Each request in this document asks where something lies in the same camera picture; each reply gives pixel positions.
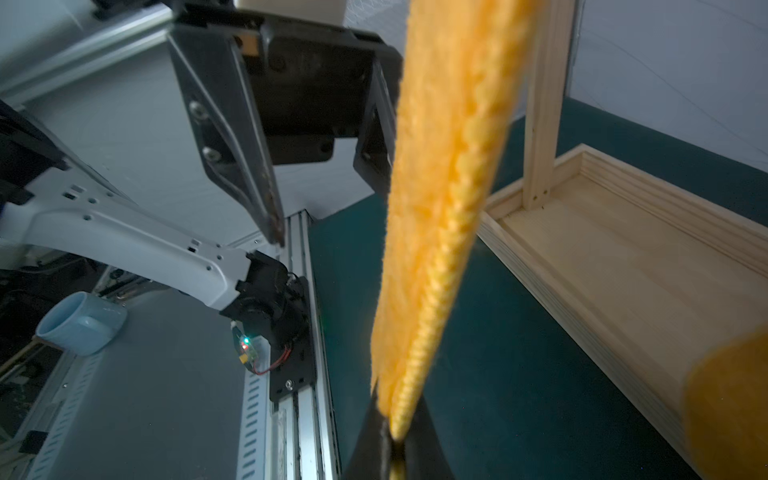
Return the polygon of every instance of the wooden tray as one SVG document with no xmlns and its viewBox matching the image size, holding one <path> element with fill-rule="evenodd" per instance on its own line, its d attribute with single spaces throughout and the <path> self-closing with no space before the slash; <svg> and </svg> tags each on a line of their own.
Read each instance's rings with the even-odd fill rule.
<svg viewBox="0 0 768 480">
<path fill-rule="evenodd" d="M 768 324 L 768 229 L 585 145 L 543 206 L 522 185 L 488 199 L 480 238 L 687 459 L 688 372 Z"/>
</svg>

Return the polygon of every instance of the pine wood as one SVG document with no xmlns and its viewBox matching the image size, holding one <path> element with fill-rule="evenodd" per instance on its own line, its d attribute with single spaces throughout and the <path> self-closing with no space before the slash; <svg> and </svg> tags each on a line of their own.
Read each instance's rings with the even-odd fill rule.
<svg viewBox="0 0 768 480">
<path fill-rule="evenodd" d="M 479 235 L 687 458 L 687 374 L 768 325 L 768 229 L 583 145 L 558 165 L 578 171 L 545 205 L 507 190 Z"/>
<path fill-rule="evenodd" d="M 528 75 L 522 203 L 544 204 L 553 185 L 575 0 L 551 0 L 541 13 L 533 65 Z"/>
</svg>

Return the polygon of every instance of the cable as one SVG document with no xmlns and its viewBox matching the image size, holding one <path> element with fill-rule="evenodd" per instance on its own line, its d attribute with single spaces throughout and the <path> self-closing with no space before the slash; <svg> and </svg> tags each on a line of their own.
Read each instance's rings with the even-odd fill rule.
<svg viewBox="0 0 768 480">
<path fill-rule="evenodd" d="M 290 356 L 291 350 L 293 350 L 293 347 L 286 347 L 283 350 L 283 355 L 281 355 L 279 359 L 275 360 L 275 363 L 270 365 L 270 367 L 268 369 L 264 370 L 263 372 L 254 371 L 253 373 L 256 373 L 257 375 L 264 375 L 265 373 L 271 372 L 272 370 L 276 369 L 277 367 L 283 365 L 288 360 L 288 357 Z"/>
</svg>

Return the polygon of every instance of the light blue mug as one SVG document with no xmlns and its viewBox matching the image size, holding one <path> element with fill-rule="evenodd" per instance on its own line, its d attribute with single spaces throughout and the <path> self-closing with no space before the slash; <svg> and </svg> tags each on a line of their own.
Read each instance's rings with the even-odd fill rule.
<svg viewBox="0 0 768 480">
<path fill-rule="evenodd" d="M 124 306 L 76 292 L 50 309 L 35 333 L 78 355 L 91 355 L 114 338 L 127 316 Z"/>
</svg>

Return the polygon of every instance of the dark green mat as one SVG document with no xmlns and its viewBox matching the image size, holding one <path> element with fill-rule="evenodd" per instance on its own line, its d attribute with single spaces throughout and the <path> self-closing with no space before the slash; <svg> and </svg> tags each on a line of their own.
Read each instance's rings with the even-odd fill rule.
<svg viewBox="0 0 768 480">
<path fill-rule="evenodd" d="M 495 189 L 522 176 L 523 133 Z M 768 224 L 768 174 L 566 99 L 558 154 L 580 143 Z M 310 228 L 342 466 L 369 400 L 385 219 L 369 197 Z M 697 478 L 479 240 L 425 395 L 458 479 Z"/>
</svg>

